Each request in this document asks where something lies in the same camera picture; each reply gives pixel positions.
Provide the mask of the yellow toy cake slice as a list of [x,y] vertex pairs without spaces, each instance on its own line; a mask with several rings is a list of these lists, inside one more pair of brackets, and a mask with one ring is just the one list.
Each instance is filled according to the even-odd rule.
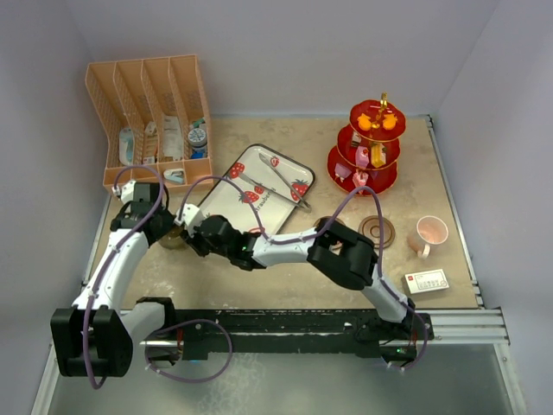
[[382,143],[371,145],[371,164],[374,168],[379,169],[386,165],[387,149]]

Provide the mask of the coral toy cake slice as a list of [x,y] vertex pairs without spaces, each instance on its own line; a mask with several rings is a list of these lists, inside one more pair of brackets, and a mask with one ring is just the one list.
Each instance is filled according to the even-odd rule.
[[366,171],[357,169],[352,178],[354,187],[364,187],[368,181],[368,177],[369,175]]

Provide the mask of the white strawberry tray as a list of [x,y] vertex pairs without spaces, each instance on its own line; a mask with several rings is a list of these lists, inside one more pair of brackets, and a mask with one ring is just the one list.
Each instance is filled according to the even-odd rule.
[[[314,176],[311,186],[314,184],[315,173],[311,168],[262,144],[249,146],[235,162],[245,162],[254,150],[265,150],[296,164],[298,167],[310,170]],[[224,174],[225,180],[217,183],[201,201],[200,209],[204,215],[222,215],[239,231],[256,232],[258,230],[257,224],[261,222],[265,232],[273,234],[278,233],[295,211],[302,211],[299,207],[282,201],[274,195],[255,194],[251,185],[239,178],[232,179],[229,177],[231,167]]]

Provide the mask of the brown coaster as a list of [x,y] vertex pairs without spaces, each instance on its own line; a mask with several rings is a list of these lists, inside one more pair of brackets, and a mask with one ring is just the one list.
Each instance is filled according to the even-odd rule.
[[331,216],[322,216],[321,218],[315,221],[314,228],[315,228],[315,231],[317,232],[320,232],[321,230],[326,232],[327,230],[331,229],[335,225],[344,227],[346,224],[340,218],[335,218],[334,220],[332,220]]
[[396,238],[396,230],[392,223],[386,218],[380,220],[377,215],[365,217],[359,223],[358,232],[370,239],[376,248],[379,248],[379,242],[383,241],[383,248],[386,249]]

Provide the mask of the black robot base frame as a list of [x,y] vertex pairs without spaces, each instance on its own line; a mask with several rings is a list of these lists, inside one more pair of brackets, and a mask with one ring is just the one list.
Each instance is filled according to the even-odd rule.
[[386,339],[372,309],[209,310],[180,309],[151,346],[173,346],[186,361],[211,353],[352,354],[359,358],[412,362],[416,346],[434,338],[430,315],[414,314],[411,335]]

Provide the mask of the clear plastic cup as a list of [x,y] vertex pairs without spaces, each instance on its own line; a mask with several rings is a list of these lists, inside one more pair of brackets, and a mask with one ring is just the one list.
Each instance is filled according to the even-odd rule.
[[446,223],[433,215],[420,218],[415,230],[408,236],[409,248],[420,259],[426,259],[438,246],[448,239],[449,231]]

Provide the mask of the metal serving tongs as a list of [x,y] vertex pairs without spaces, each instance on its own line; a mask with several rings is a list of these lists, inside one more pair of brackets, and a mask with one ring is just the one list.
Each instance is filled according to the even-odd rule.
[[311,171],[276,154],[254,150],[245,162],[233,164],[229,177],[251,185],[255,194],[274,195],[306,212],[312,210],[305,200],[314,180]]

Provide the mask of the pink toy cake slice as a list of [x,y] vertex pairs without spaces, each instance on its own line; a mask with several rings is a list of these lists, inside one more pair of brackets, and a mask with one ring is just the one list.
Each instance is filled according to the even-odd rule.
[[355,152],[355,164],[362,169],[365,169],[371,161],[370,151],[365,146],[359,146]]

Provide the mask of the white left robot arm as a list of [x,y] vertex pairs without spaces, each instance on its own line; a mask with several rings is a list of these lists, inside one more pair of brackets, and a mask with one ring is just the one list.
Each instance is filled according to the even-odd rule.
[[108,245],[86,287],[68,308],[57,309],[50,328],[58,368],[65,377],[87,377],[98,388],[108,377],[124,376],[135,346],[154,334],[168,339],[178,327],[168,297],[142,297],[124,313],[122,302],[149,248],[173,228],[159,182],[125,184],[123,206],[111,221]]

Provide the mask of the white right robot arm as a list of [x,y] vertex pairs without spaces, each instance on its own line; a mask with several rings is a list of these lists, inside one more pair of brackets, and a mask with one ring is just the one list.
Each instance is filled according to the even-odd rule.
[[386,339],[406,339],[415,328],[414,304],[384,276],[374,243],[335,221],[266,239],[213,215],[186,225],[181,237],[199,256],[217,254],[243,271],[310,264],[339,287],[361,292],[376,309]]

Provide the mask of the beige ceramic mug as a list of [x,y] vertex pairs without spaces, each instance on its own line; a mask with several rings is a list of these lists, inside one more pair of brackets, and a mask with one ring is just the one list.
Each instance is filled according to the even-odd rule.
[[172,229],[158,240],[161,247],[168,250],[182,250],[186,248],[185,240],[181,237],[181,227],[172,227]]

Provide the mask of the orange fish cake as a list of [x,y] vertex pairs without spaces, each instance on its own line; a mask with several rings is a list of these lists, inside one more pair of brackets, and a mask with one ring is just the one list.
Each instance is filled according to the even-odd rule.
[[372,128],[371,118],[364,113],[358,116],[357,122],[358,122],[359,128],[362,131],[369,131]]
[[396,127],[396,125],[397,125],[396,115],[393,113],[386,113],[382,121],[383,128],[387,131],[391,131]]

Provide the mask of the purple fuzzy sweet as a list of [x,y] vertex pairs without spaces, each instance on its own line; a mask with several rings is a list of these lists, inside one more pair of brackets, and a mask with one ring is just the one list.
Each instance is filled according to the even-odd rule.
[[334,166],[334,177],[341,182],[344,182],[350,175],[352,171],[341,163],[336,163]]

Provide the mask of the brown toy cake slice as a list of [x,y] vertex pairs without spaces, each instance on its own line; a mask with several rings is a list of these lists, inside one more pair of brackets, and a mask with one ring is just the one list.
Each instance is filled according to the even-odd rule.
[[351,137],[351,146],[355,148],[359,147],[361,140],[362,136],[360,136],[358,132],[354,131]]

